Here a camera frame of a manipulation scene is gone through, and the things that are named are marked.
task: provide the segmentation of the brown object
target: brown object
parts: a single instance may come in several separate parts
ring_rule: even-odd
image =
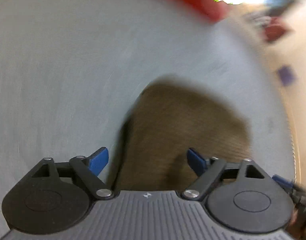
[[[146,87],[134,108],[116,189],[184,190],[197,176],[189,147],[228,162],[249,158],[242,121],[203,93],[168,81]]]
[[[267,42],[277,41],[289,29],[286,28],[285,23],[279,17],[272,17],[271,22],[265,27],[264,33]]]

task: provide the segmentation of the white wall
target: white wall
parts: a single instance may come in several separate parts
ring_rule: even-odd
[[[306,0],[300,0],[285,14],[294,33],[272,46],[281,64],[290,64],[297,81],[285,89],[292,108],[301,161],[301,182],[306,185]]]

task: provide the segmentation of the gray surface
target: gray surface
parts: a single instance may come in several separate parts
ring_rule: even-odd
[[[255,161],[293,178],[283,106],[230,25],[207,25],[167,0],[0,0],[0,207],[42,157],[67,161],[102,146],[112,157],[134,100],[170,73],[248,120]]]
[[[98,201],[79,224],[65,231],[36,236],[12,230],[4,240],[292,240],[278,230],[263,235],[238,234],[211,220],[199,202],[174,191],[122,191],[113,200]]]

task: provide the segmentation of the round black pad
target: round black pad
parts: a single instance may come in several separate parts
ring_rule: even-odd
[[[2,202],[2,212],[10,228],[38,235],[71,227],[88,207],[89,198],[82,189],[51,178],[36,178],[16,185]]]
[[[237,193],[234,197],[234,204],[244,211],[261,212],[271,205],[271,200],[261,192],[249,190]]]
[[[283,228],[293,212],[291,198],[270,179],[244,178],[210,193],[206,207],[224,226],[265,234]]]

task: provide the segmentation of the screw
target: screw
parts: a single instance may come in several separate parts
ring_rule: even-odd
[[[112,191],[107,188],[101,188],[96,191],[99,197],[109,197],[112,195]]]
[[[196,198],[200,193],[197,190],[194,189],[187,189],[186,191],[183,192],[183,195],[186,196],[187,198]]]

